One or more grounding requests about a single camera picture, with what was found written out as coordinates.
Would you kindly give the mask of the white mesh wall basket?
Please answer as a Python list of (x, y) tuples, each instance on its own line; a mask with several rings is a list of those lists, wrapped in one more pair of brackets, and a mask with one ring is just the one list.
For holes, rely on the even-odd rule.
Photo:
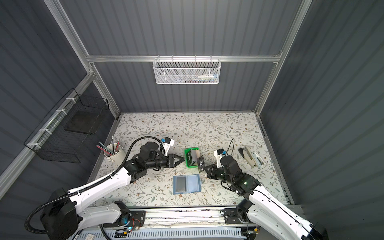
[[(153, 70), (159, 85), (215, 85), (220, 82), (221, 61), (219, 59), (154, 59)], [(199, 75), (219, 74), (216, 81), (198, 79)]]

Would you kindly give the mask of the green plastic card tray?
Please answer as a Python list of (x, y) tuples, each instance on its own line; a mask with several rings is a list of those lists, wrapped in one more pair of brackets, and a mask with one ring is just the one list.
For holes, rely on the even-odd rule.
[(187, 168), (197, 168), (197, 160), (200, 157), (200, 149), (198, 147), (185, 149), (185, 159)]

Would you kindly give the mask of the black VIP card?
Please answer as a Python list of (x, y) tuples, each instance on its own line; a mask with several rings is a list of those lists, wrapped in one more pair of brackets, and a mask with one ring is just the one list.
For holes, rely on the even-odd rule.
[(186, 177), (177, 176), (174, 178), (175, 192), (183, 193), (186, 191)]

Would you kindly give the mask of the white pencil cup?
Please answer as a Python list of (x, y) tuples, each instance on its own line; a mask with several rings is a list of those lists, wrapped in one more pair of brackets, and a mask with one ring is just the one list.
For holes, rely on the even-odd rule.
[[(114, 143), (113, 145), (110, 144), (110, 145), (107, 146), (107, 148), (112, 150), (112, 147), (114, 147), (114, 150), (115, 150), (116, 144), (117, 143)], [(109, 154), (104, 152), (104, 156), (107, 158), (107, 160), (112, 162), (112, 163), (114, 163), (115, 165), (120, 165), (123, 162), (123, 160), (125, 159), (126, 154), (127, 153), (126, 153), (126, 151), (124, 150), (124, 148), (122, 147), (121, 144), (120, 144), (120, 147), (119, 147), (119, 152), (117, 154), (114, 153), (112, 156), (110, 156)]]

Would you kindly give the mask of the white tube in basket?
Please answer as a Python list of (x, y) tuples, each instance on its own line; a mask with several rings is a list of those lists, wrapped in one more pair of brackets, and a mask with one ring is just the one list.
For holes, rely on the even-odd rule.
[(198, 76), (198, 79), (207, 81), (216, 81), (218, 78), (219, 74), (204, 74)]

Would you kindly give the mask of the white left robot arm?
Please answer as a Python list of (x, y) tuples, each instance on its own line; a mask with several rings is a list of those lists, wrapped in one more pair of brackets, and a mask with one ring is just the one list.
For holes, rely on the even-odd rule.
[(59, 198), (43, 208), (40, 221), (44, 234), (51, 240), (66, 240), (73, 234), (97, 225), (110, 224), (131, 230), (137, 220), (122, 201), (92, 208), (90, 205), (107, 194), (134, 183), (144, 177), (148, 169), (174, 168), (184, 162), (184, 158), (170, 154), (172, 143), (168, 138), (147, 142), (132, 159), (126, 160), (122, 167), (111, 174), (89, 184), (65, 192), (55, 191), (51, 199)]

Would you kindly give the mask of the blue leather card holder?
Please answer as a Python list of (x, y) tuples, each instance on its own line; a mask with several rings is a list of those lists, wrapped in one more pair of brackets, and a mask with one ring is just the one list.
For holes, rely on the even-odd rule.
[(186, 177), (186, 191), (183, 193), (176, 193), (175, 192), (175, 184), (174, 184), (174, 178), (177, 176), (173, 177), (173, 194), (174, 195), (180, 195), (180, 194), (189, 194), (189, 193), (199, 193), (202, 190), (201, 186), (201, 179), (200, 175), (185, 175), (182, 177)]

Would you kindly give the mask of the stack of cards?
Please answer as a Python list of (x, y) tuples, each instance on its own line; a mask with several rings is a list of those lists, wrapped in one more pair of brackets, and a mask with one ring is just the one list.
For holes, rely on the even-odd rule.
[(191, 149), (187, 154), (187, 164), (188, 167), (195, 167), (197, 166), (197, 159), (201, 156), (200, 150), (198, 149)]

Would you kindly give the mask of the green pencil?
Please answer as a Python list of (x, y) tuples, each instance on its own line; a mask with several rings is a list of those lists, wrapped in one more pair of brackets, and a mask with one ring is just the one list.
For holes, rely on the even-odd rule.
[(97, 148), (99, 148), (100, 150), (104, 151), (105, 153), (109, 154), (110, 156), (112, 156), (114, 154), (114, 152), (112, 150), (110, 150), (109, 148), (107, 148), (105, 145), (103, 145), (101, 142), (98, 142), (97, 144)]

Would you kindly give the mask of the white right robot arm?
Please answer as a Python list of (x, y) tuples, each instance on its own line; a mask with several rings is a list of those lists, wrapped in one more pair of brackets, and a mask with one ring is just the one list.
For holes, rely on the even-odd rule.
[(253, 176), (244, 173), (232, 156), (224, 156), (220, 164), (199, 164), (207, 177), (229, 185), (229, 189), (243, 197), (237, 205), (238, 218), (254, 223), (279, 240), (328, 240), (327, 230), (291, 211), (273, 197)]

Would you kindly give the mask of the beige black stapler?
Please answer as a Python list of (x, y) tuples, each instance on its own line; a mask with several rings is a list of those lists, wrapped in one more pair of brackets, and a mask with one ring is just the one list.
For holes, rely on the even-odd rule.
[(245, 159), (246, 162), (251, 166), (251, 168), (257, 166), (256, 160), (253, 158), (251, 152), (246, 147), (238, 148), (238, 152), (242, 158)]

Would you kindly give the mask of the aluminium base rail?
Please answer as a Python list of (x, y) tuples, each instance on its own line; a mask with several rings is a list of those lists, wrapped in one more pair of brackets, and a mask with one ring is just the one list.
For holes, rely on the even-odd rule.
[(258, 227), (239, 220), (226, 224), (224, 209), (235, 206), (181, 206), (181, 207), (128, 207), (131, 211), (145, 211), (140, 219), (143, 229), (155, 228), (204, 228), (204, 227)]

